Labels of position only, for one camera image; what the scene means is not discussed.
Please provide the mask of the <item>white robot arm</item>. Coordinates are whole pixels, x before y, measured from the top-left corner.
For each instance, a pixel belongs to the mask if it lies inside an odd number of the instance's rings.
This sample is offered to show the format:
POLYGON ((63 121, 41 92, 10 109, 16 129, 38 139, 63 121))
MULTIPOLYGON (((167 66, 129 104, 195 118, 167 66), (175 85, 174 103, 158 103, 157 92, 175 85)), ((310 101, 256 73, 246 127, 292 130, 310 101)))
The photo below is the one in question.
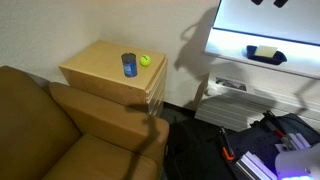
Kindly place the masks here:
POLYGON ((279 153, 275 168, 279 180, 320 180, 320 144, 279 153))

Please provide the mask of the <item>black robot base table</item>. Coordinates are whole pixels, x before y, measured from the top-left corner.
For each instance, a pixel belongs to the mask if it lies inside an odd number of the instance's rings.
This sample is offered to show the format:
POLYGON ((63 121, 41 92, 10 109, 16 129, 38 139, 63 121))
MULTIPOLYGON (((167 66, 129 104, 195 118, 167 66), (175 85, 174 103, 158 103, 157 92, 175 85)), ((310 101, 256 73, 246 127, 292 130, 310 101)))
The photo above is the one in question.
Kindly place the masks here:
POLYGON ((284 116, 276 116, 276 123, 281 131, 286 134, 285 137, 280 138, 273 131, 270 131, 262 123, 262 120, 255 121, 247 130, 235 134, 227 133, 235 159, 227 161, 224 156, 223 158, 236 180, 250 180, 236 166, 236 162, 247 151, 257 155, 266 167, 275 173, 275 159, 279 154, 275 145, 283 143, 284 138, 289 139, 290 133, 300 133, 310 145, 315 145, 319 142, 320 134, 296 114, 290 113, 284 116))

